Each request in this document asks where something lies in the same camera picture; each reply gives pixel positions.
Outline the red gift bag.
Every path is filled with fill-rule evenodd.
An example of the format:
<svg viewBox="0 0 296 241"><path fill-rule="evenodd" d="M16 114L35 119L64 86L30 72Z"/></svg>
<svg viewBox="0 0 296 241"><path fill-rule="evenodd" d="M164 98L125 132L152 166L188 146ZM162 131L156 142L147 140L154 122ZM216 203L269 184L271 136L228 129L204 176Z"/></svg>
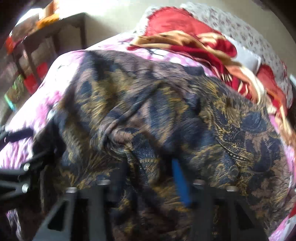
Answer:
<svg viewBox="0 0 296 241"><path fill-rule="evenodd" d="M46 77L48 69L49 69L48 64L46 62L41 63L37 67L37 74L41 81L43 81L44 78ZM39 87L39 84L37 83L37 79L33 74L30 74L29 76L27 76L27 78L23 81L23 83L30 95L34 94Z"/></svg>

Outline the green colourful gift bag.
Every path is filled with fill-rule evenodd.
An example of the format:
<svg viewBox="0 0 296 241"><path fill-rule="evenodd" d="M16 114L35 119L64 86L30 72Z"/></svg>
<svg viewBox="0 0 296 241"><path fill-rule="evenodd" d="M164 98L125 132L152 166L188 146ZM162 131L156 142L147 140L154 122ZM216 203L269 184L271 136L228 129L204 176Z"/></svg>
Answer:
<svg viewBox="0 0 296 241"><path fill-rule="evenodd" d="M22 75L18 75L13 85L4 95L4 99L12 111L18 110L20 100L25 96L26 87Z"/></svg>

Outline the red heart-shaped cushion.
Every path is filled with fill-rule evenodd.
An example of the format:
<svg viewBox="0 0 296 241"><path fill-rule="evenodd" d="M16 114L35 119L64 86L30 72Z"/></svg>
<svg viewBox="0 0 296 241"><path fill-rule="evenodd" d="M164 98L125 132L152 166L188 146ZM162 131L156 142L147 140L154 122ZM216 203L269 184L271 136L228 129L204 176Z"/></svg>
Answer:
<svg viewBox="0 0 296 241"><path fill-rule="evenodd" d="M197 20L185 9L172 6L162 7L148 17L144 35L150 36L170 31L182 31L192 36L203 33L217 33L217 30Z"/></svg>

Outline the orange plastic basket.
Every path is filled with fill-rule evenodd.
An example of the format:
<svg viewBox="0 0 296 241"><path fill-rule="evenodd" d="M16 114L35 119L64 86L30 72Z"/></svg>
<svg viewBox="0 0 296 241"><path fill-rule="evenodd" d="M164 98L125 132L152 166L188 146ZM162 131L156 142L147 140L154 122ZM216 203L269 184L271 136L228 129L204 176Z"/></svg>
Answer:
<svg viewBox="0 0 296 241"><path fill-rule="evenodd" d="M52 23L58 21L60 18L59 18L59 15L58 14L52 14L50 16L47 16L41 20L39 20L36 24L36 27L37 29L42 29L48 25L51 25Z"/></svg>

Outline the red and gold blanket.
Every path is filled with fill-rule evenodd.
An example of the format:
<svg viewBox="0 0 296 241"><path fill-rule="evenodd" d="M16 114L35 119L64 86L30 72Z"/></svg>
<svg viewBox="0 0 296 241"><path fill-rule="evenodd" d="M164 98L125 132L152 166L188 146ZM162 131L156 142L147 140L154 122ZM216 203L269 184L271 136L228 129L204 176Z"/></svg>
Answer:
<svg viewBox="0 0 296 241"><path fill-rule="evenodd" d="M163 49L208 64L220 80L256 104L266 104L278 124L284 142L295 147L295 130L287 119L286 97L274 80L273 72L262 65L257 74L231 58L237 51L226 38L217 33L192 36L182 31L169 31L134 38L128 50Z"/></svg>

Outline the floral white pillow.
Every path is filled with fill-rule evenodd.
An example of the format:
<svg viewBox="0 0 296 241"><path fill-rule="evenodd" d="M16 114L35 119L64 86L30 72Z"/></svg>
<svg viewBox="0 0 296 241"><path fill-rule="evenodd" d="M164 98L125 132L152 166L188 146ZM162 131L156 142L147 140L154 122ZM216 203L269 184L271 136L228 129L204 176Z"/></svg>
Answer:
<svg viewBox="0 0 296 241"><path fill-rule="evenodd" d="M213 6L187 2L181 4L180 8L185 9L196 19L231 37L249 51L260 56L262 63L273 70L275 81L287 99L287 107L292 106L292 84L287 76L287 67L262 34L237 16Z"/></svg>

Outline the pink penguin fleece blanket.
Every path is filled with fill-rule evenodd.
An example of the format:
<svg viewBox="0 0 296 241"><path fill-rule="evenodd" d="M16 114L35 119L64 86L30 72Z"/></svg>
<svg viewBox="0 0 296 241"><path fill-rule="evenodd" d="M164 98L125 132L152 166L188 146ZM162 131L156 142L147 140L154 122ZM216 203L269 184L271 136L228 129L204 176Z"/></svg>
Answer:
<svg viewBox="0 0 296 241"><path fill-rule="evenodd" d="M126 48L133 37L132 32L124 32L96 43L87 48L87 50L106 49L128 52ZM215 77L213 72L205 65L188 57L165 50L153 51L155 53L152 54L152 57L149 57L147 49L138 49L131 51L131 53L153 61L170 61L183 66L202 67L206 76ZM25 127L31 127L35 132L38 132L43 128L47 122L49 106L60 100L70 79L74 76L76 68L81 62L82 54L82 50L78 50L59 56L49 68L49 72L41 84L41 87L39 87L18 110L8 124L8 127L6 127L6 130L17 131ZM282 138L281 141L284 146L288 166L293 170L293 174L295 174L294 150L291 146L287 146ZM32 138L27 138L12 144L7 144L1 151L1 167L18 169L22 162L25 162L32 156L32 142ZM295 209L282 221L276 231L269 237L269 240L284 240L291 232L293 226L295 226Z"/></svg>

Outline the dark wooden console table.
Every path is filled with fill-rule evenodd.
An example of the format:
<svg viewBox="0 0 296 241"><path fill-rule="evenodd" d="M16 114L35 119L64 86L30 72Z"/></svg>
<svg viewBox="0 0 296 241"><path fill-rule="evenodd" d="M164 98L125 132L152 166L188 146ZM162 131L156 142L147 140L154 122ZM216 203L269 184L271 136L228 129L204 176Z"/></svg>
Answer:
<svg viewBox="0 0 296 241"><path fill-rule="evenodd" d="M36 49L38 49L41 42L48 37L53 38L53 43L54 43L53 46L55 48L55 52L58 52L60 49L58 33L66 25L71 25L72 27L79 29L81 49L86 49L87 40L86 40L85 20L86 20L86 13L78 13L78 14L60 19L56 22L53 22L52 24L46 27L43 27L42 29L37 30L36 32L26 36L23 40L18 42L18 44L15 46L11 54L20 75L22 75L23 78L27 78L19 61L19 59L24 54L26 54L32 74L36 78L37 83L38 84L41 83L41 79L37 73L36 65L34 64L34 61L32 58L32 53Z"/></svg>

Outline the dark batik patterned garment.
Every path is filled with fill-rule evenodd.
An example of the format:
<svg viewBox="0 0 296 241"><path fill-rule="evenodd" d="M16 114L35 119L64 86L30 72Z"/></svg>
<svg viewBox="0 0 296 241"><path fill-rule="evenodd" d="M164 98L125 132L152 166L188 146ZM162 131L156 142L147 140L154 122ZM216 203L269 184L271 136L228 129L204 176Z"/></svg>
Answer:
<svg viewBox="0 0 296 241"><path fill-rule="evenodd" d="M116 240L185 240L193 212L171 175L236 186L267 235L292 210L290 171L265 102L253 103L201 68L118 51L81 51L77 71L36 135L60 157L44 175L49 209L69 186L96 185L127 164L111 210Z"/></svg>

